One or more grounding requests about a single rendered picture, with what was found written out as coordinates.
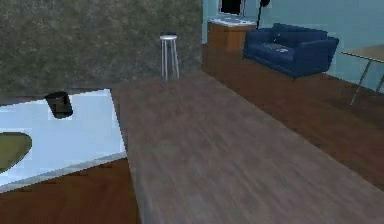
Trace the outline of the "pale items on sofa seat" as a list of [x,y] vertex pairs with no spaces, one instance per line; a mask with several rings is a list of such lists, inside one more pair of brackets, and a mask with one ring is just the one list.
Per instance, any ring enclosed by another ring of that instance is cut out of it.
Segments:
[[290,49],[286,48],[283,45],[275,44],[275,43],[265,43],[264,46],[270,50],[274,50],[280,53],[289,52]]

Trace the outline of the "tan table with metal legs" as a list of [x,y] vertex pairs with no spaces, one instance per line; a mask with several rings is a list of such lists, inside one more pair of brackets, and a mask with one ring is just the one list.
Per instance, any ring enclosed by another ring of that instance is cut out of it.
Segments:
[[375,45],[369,47],[358,48],[349,51],[343,51],[344,55],[353,56],[361,59],[367,60],[367,64],[360,76],[359,82],[357,84],[356,90],[351,98],[350,106],[352,106],[355,102],[355,99],[362,87],[362,83],[368,73],[368,70],[371,66],[372,62],[384,64],[384,44],[383,45]]

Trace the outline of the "black television set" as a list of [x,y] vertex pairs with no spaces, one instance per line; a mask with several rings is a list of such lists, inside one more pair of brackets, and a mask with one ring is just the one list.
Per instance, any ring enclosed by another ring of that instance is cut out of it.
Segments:
[[219,13],[225,15],[243,15],[245,0],[219,0]]

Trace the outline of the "white worktop counter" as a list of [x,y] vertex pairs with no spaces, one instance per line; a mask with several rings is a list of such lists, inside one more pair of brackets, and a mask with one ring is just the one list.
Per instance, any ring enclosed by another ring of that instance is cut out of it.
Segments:
[[126,156],[111,92],[74,94],[73,115],[56,119],[46,101],[0,107],[0,133],[23,132],[32,147],[0,174],[0,193],[60,177]]

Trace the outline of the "white round stool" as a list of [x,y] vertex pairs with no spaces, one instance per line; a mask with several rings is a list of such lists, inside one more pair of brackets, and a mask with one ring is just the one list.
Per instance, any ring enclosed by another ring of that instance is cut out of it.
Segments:
[[176,35],[161,35],[161,74],[165,80],[168,80],[168,52],[171,52],[172,74],[179,79],[179,62],[176,45]]

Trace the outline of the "small black box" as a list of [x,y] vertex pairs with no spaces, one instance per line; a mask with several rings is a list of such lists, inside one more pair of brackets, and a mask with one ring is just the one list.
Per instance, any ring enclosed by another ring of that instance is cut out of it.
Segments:
[[46,95],[44,99],[56,119],[67,118],[73,114],[72,104],[67,92],[53,92]]

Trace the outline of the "olive green round dish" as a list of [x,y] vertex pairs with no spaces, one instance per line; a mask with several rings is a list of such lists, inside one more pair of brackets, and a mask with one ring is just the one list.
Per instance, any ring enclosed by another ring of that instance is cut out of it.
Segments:
[[22,160],[31,148],[32,138],[26,133],[0,133],[0,173]]

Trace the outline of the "brown wooden cabinet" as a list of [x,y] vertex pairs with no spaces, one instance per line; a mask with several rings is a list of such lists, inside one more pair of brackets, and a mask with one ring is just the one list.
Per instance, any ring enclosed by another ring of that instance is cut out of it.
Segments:
[[225,51],[243,49],[245,34],[255,22],[235,18],[213,18],[208,21],[208,45]]

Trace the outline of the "dark blue sofa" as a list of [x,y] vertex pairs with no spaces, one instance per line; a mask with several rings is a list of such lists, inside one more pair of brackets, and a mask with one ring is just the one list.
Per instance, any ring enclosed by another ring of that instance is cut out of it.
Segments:
[[[290,51],[270,50],[265,43],[283,45]],[[338,44],[339,39],[327,31],[274,23],[246,33],[243,57],[296,79],[328,71]]]

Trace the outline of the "black floor lamp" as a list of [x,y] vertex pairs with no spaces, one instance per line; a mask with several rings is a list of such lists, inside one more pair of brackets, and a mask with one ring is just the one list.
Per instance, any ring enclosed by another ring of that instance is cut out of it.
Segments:
[[271,0],[259,0],[259,7],[258,7],[258,14],[257,14],[257,21],[256,21],[256,29],[259,29],[259,26],[260,26],[262,9],[267,7],[270,4],[270,1]]

